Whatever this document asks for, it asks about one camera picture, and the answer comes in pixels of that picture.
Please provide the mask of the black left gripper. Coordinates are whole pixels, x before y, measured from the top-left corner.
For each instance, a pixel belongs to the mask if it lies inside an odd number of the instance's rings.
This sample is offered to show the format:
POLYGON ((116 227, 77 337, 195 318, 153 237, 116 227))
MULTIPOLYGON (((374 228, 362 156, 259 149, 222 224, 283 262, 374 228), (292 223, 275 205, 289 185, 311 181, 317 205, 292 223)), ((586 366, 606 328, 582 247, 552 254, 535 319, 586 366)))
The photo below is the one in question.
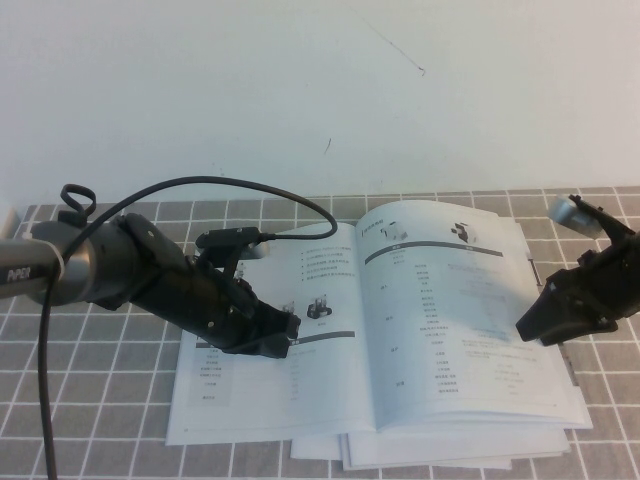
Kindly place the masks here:
POLYGON ((295 314, 258 302, 246 281, 204 262, 190 264, 179 287, 173 298, 179 325, 214 347, 284 359, 290 340, 298 338, 301 320, 295 314), (264 338, 255 340, 258 333, 264 338))

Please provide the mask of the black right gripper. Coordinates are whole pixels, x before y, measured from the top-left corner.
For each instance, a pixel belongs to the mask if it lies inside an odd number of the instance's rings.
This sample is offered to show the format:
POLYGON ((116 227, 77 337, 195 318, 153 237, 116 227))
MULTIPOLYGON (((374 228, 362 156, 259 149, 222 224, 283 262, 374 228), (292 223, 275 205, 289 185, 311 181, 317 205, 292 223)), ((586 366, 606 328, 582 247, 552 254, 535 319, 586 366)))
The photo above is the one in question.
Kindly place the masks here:
POLYGON ((616 331, 629 316, 629 236, 601 252, 588 251, 578 266, 546 279, 538 299, 516 323, 523 341, 556 345, 616 331), (573 321, 597 321, 573 323, 573 321))

